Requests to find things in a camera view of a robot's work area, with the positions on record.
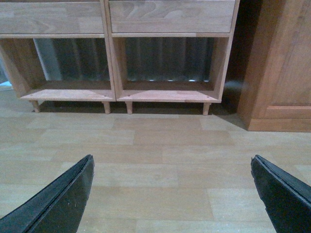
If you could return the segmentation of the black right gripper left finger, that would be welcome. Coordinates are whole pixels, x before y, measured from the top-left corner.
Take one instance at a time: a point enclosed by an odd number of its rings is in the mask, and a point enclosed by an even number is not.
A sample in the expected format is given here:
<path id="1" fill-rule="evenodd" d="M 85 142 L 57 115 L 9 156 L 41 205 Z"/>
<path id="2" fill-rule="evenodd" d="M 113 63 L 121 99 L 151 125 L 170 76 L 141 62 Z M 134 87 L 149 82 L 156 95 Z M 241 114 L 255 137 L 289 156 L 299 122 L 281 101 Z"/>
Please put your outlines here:
<path id="1" fill-rule="evenodd" d="M 87 155 L 24 204 L 1 218 L 2 233 L 77 232 L 94 176 Z"/>

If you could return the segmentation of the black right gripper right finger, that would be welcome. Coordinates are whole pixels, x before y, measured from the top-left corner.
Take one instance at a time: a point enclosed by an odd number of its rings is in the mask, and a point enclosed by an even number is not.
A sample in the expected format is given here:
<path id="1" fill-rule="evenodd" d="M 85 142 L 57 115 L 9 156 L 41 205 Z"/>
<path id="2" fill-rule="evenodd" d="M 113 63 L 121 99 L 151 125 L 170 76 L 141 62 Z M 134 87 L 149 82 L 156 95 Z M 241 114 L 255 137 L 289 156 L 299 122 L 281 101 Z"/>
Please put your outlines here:
<path id="1" fill-rule="evenodd" d="M 256 155 L 251 174 L 260 199 L 277 233 L 311 231 L 311 187 Z"/>

